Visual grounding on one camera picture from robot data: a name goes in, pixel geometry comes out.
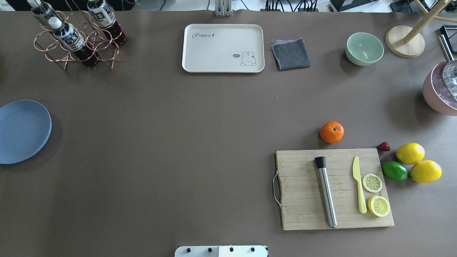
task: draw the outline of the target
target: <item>metal handle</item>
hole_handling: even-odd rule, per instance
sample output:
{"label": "metal handle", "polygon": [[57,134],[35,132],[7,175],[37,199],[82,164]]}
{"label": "metal handle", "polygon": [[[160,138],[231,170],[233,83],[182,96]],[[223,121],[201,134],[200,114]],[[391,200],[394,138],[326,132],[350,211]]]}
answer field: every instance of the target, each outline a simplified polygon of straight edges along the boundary
{"label": "metal handle", "polygon": [[279,209],[282,208],[282,204],[278,201],[278,199],[276,198],[276,191],[275,191],[275,178],[279,175],[279,171],[276,170],[276,174],[275,176],[273,177],[273,196],[275,197],[275,200],[278,202],[278,205],[279,205]]}
{"label": "metal handle", "polygon": [[335,207],[333,206],[332,191],[330,189],[329,177],[327,176],[327,169],[320,168],[319,177],[322,186],[322,193],[324,194],[325,210],[327,212],[327,219],[329,226],[334,229],[338,226],[336,221]]}
{"label": "metal handle", "polygon": [[444,58],[446,58],[446,62],[451,62],[454,60],[454,57],[451,53],[451,49],[449,48],[449,45],[447,44],[446,38],[444,35],[440,35],[438,37],[438,42],[440,43],[441,50],[443,51]]}

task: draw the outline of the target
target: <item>stainless steel muddler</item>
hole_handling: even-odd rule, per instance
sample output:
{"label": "stainless steel muddler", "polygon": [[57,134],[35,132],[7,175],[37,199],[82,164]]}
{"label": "stainless steel muddler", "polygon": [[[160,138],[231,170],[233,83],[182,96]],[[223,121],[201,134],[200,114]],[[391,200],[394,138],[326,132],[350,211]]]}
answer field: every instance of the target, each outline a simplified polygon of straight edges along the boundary
{"label": "stainless steel muddler", "polygon": [[325,211],[327,212],[329,226],[334,229],[338,226],[338,223],[336,222],[335,207],[333,206],[329,176],[327,175],[327,169],[325,168],[325,156],[316,157],[314,160],[316,161],[316,166],[319,171],[319,180],[322,188],[322,194],[324,195]]}

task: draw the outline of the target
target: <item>yellow knife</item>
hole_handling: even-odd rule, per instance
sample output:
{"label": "yellow knife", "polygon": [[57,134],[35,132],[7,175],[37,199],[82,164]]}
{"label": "yellow knife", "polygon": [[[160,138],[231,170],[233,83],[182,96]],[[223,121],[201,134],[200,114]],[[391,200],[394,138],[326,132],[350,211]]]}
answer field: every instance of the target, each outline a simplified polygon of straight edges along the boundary
{"label": "yellow knife", "polygon": [[360,179],[360,166],[359,166],[359,157],[354,157],[354,162],[352,163],[352,176],[357,181],[357,194],[359,200],[359,211],[361,213],[367,212],[367,204],[365,203],[365,196],[363,195],[362,181]]}

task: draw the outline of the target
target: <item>white bottle cap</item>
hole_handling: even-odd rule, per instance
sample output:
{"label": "white bottle cap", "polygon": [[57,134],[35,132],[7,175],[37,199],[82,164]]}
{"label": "white bottle cap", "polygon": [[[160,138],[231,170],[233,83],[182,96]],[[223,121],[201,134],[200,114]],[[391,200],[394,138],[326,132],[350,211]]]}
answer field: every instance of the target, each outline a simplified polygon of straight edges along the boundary
{"label": "white bottle cap", "polygon": [[62,26],[62,21],[57,17],[51,17],[48,22],[53,29],[60,28],[60,26]]}
{"label": "white bottle cap", "polygon": [[41,5],[41,0],[27,0],[27,2],[29,2],[30,6],[33,8],[37,8],[39,5]]}

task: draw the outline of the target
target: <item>bottle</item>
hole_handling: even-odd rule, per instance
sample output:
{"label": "bottle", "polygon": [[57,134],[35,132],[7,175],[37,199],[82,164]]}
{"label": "bottle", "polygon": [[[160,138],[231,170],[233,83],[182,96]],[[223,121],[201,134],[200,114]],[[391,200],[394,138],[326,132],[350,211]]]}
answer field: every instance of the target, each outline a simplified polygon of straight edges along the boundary
{"label": "bottle", "polygon": [[98,53],[86,46],[85,38],[79,34],[71,23],[66,23],[56,17],[51,17],[49,19],[49,25],[54,29],[54,37],[59,40],[65,48],[73,52],[84,66],[91,67],[98,62]]}
{"label": "bottle", "polygon": [[125,11],[130,11],[135,7],[136,2],[134,0],[124,0],[122,1],[122,5]]}
{"label": "bottle", "polygon": [[40,0],[27,0],[30,6],[32,7],[33,16],[43,25],[43,27],[47,28],[49,26],[48,20],[51,17],[57,17],[58,15],[54,8],[46,3],[41,2]]}
{"label": "bottle", "polygon": [[127,41],[125,33],[122,31],[121,26],[116,21],[114,13],[105,0],[89,0],[87,9],[91,12],[92,17],[94,17],[98,26],[103,29],[107,38],[112,37],[113,41],[118,45],[122,45]]}

